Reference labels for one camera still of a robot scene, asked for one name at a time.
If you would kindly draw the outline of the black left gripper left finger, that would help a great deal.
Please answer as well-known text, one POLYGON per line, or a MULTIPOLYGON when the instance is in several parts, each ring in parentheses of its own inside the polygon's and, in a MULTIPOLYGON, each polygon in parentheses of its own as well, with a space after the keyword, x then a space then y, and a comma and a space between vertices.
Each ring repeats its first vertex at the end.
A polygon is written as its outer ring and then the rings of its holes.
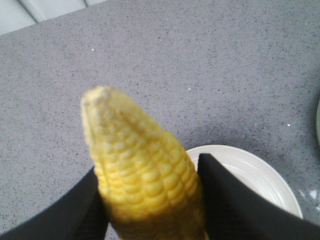
POLYGON ((41 213, 0 235, 2 240, 104 240, 109 219, 91 169, 41 213))

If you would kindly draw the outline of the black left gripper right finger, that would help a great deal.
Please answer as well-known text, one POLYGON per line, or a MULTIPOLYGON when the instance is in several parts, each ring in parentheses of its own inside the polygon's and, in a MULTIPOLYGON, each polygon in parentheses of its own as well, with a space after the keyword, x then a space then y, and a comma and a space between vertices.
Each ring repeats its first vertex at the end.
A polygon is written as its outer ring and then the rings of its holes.
POLYGON ((244 185, 211 154, 201 153, 197 172, 211 240, 318 240, 319 226, 270 203, 244 185))

